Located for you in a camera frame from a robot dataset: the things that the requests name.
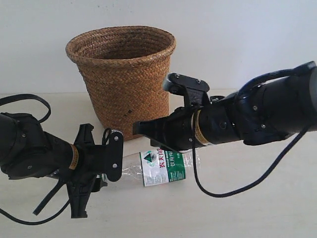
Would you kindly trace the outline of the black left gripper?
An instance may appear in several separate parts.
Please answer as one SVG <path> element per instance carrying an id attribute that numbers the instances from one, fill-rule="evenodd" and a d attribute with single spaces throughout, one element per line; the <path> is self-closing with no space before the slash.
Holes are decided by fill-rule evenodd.
<path id="1" fill-rule="evenodd" d="M 81 124 L 73 145 L 65 148 L 65 183 L 71 218 L 87 218 L 90 195 L 107 186 L 103 146 L 95 145 L 90 123 Z"/>

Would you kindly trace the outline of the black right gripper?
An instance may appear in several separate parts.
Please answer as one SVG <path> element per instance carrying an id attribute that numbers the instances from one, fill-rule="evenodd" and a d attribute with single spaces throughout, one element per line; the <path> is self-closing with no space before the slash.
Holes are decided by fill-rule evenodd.
<path id="1" fill-rule="evenodd" d="M 150 145 L 166 151 L 188 151 L 192 149 L 192 110 L 178 107 L 168 117 L 134 122 L 133 135 L 150 139 Z"/>

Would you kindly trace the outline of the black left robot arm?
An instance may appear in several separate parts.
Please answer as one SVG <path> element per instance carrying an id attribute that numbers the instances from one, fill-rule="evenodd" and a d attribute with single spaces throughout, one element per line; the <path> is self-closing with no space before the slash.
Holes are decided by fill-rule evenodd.
<path id="1" fill-rule="evenodd" d="M 10 180 L 51 177 L 53 189 L 34 209 L 39 215 L 56 193 L 66 186 L 71 218 L 86 218 L 92 192 L 99 191 L 101 175 L 106 172 L 106 144 L 97 145 L 92 125 L 79 127 L 74 143 L 43 130 L 31 114 L 0 115 L 0 170 Z"/>

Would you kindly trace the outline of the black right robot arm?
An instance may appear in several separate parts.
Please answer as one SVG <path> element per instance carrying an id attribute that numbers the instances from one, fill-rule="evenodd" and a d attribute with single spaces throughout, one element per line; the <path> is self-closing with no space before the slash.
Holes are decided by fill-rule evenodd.
<path id="1" fill-rule="evenodd" d="M 132 127 L 154 147 L 183 152 L 236 141 L 257 146 L 317 128 L 314 61 L 260 75 L 226 96 L 210 96 L 205 81 L 176 72 L 166 75 L 162 87 L 182 96 L 183 106 Z"/>

